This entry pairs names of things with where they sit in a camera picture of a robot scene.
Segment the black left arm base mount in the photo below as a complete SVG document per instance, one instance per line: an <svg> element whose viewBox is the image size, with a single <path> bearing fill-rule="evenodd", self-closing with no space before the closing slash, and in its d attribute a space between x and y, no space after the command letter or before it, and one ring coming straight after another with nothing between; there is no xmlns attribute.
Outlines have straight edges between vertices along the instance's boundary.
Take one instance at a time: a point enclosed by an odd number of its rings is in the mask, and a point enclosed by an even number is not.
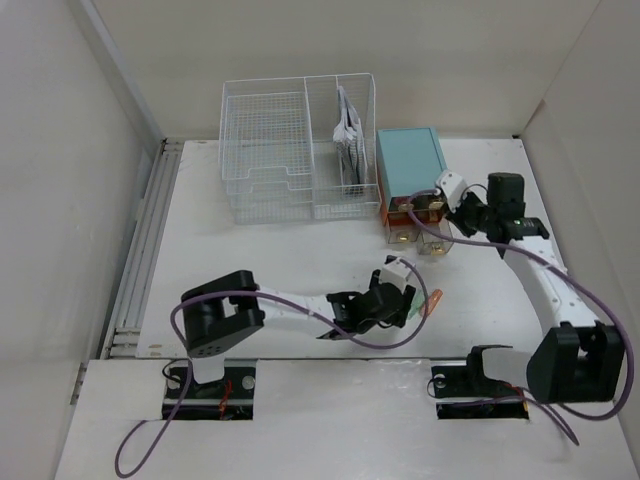
<svg viewBox="0 0 640 480"><path fill-rule="evenodd" d="M199 384L192 380L174 420L245 421L252 420L256 389L254 360L232 360L225 363L221 380ZM178 403L185 381L187 365L183 360L169 362L161 371L165 379L161 414L170 417Z"/></svg>

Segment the orange highlighter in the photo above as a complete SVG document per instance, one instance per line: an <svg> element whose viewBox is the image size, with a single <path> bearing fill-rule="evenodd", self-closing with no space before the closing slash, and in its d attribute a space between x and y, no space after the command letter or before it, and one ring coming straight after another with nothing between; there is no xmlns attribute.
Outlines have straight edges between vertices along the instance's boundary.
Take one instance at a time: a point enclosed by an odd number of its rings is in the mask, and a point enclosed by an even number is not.
<svg viewBox="0 0 640 480"><path fill-rule="evenodd" d="M443 297L443 291L441 289L435 289L429 295L428 299L425 301L424 306L422 308L422 314L430 316L438 306L442 297Z"/></svg>

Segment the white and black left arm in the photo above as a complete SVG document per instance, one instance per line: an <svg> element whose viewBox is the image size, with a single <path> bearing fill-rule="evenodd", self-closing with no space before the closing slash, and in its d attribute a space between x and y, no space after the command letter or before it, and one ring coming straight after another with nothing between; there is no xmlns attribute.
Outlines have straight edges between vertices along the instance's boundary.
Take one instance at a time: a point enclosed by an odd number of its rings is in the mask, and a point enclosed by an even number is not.
<svg viewBox="0 0 640 480"><path fill-rule="evenodd" d="M385 267L372 273L364 292L301 296L261 287L251 271L238 270L192 288L171 314L172 321L183 318L189 384L201 396L217 394L227 353L264 328L367 347L362 336L370 330L406 325L416 295L410 276L406 267Z"/></svg>

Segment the green highlighter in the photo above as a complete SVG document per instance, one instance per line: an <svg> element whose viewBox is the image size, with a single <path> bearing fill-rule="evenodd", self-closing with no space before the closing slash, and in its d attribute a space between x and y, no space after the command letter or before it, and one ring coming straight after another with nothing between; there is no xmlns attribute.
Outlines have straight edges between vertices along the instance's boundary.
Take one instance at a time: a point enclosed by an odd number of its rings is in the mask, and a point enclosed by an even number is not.
<svg viewBox="0 0 640 480"><path fill-rule="evenodd" d="M420 321L424 315L428 312L428 300L422 292L417 292L411 302L409 311L407 313L407 320Z"/></svg>

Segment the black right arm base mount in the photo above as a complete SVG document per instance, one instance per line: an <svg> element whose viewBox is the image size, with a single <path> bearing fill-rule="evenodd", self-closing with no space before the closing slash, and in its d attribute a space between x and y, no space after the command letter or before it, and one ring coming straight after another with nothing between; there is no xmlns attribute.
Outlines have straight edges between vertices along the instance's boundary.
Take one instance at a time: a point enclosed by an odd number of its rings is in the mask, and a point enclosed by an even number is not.
<svg viewBox="0 0 640 480"><path fill-rule="evenodd" d="M436 361L427 393L436 401L438 420L528 420L523 391L486 375L483 354L506 345L473 346L464 358Z"/></svg>

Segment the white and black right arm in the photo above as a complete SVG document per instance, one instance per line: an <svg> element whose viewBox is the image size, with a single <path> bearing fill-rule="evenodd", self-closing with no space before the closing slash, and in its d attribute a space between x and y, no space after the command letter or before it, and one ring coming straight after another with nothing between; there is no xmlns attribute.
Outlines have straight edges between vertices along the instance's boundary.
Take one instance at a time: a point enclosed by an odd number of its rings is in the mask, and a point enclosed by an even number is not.
<svg viewBox="0 0 640 480"><path fill-rule="evenodd" d="M618 328L602 323L565 281L543 222L525 214L525 182L492 173L480 200L458 174L437 181L447 219L465 236L486 235L515 273L541 324L543 339L526 366L526 382L542 403L591 403L613 398L625 353Z"/></svg>

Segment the grey setup guide booklet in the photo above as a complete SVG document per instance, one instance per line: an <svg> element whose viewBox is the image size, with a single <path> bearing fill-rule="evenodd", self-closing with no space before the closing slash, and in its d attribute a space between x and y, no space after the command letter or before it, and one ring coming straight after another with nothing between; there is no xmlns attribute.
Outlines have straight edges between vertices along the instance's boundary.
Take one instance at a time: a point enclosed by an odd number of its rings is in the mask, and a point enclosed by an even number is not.
<svg viewBox="0 0 640 480"><path fill-rule="evenodd" d="M339 120L333 130L333 144L341 164L345 185L364 185L368 163L362 122L343 86L337 88Z"/></svg>

